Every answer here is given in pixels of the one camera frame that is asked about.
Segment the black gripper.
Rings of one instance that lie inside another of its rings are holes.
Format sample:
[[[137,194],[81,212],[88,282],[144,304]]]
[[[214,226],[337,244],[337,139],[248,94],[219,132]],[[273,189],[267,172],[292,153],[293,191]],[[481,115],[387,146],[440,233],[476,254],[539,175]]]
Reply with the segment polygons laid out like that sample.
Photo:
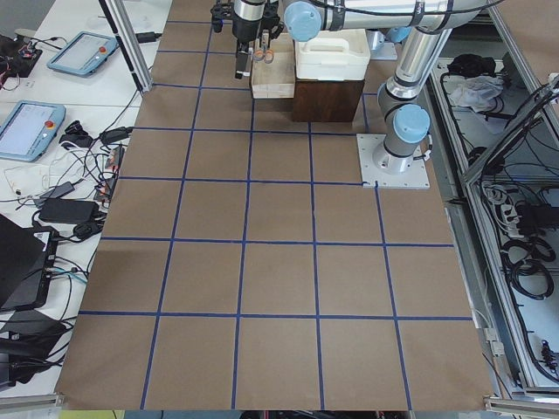
[[[270,39],[275,39],[282,32],[282,22],[279,17],[263,17],[259,21],[247,21],[239,17],[232,20],[232,34],[237,39],[235,54],[236,79],[251,75],[252,49],[249,44],[260,38],[260,48],[264,55],[269,49]]]
[[[216,2],[210,9],[212,29],[220,33],[224,20],[232,20],[233,2]]]

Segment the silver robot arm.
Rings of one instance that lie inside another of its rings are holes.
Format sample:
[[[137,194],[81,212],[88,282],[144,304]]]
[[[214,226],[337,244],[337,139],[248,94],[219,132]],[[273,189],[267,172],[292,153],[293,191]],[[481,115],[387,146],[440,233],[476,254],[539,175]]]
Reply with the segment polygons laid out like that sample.
[[[278,14],[278,1],[235,0],[232,12],[232,34],[237,39],[235,78],[244,77],[250,56],[249,47],[264,32],[268,39],[276,39],[285,26]]]
[[[386,135],[372,153],[384,174],[408,171],[431,124],[417,97],[452,30],[467,24],[495,1],[216,1],[212,30],[232,23],[236,39],[235,76],[245,71],[249,48],[263,34],[276,38],[287,30],[295,41],[310,41],[320,31],[407,28],[409,36],[392,75],[379,87],[377,103]]]

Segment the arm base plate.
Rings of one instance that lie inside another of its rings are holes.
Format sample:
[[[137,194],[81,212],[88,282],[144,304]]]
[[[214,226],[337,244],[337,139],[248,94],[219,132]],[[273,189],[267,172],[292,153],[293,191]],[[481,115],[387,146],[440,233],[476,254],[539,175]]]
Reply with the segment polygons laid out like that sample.
[[[380,189],[429,189],[430,182],[421,146],[404,158],[391,155],[384,148],[385,134],[358,134],[362,186]]]

